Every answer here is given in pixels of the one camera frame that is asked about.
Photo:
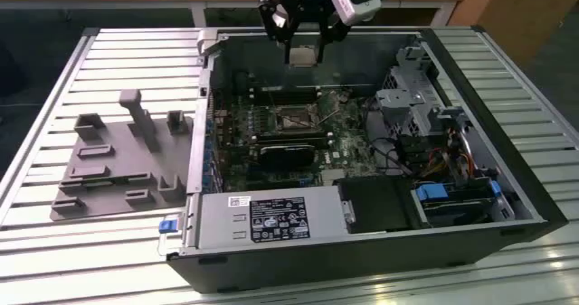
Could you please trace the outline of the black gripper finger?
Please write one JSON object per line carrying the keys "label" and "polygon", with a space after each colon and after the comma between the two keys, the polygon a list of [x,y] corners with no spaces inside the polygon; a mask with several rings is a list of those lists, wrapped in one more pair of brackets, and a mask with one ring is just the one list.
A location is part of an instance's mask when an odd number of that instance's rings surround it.
{"label": "black gripper finger", "polygon": [[319,39],[316,43],[316,62],[321,63],[324,58],[324,48],[325,45],[331,44],[333,41],[341,41],[351,29],[351,26],[345,25],[341,19],[328,25],[331,14],[327,12],[317,12],[316,19],[319,25]]}
{"label": "black gripper finger", "polygon": [[296,32],[296,0],[259,0],[257,11],[268,38],[284,45],[284,63],[289,64],[291,40]]}

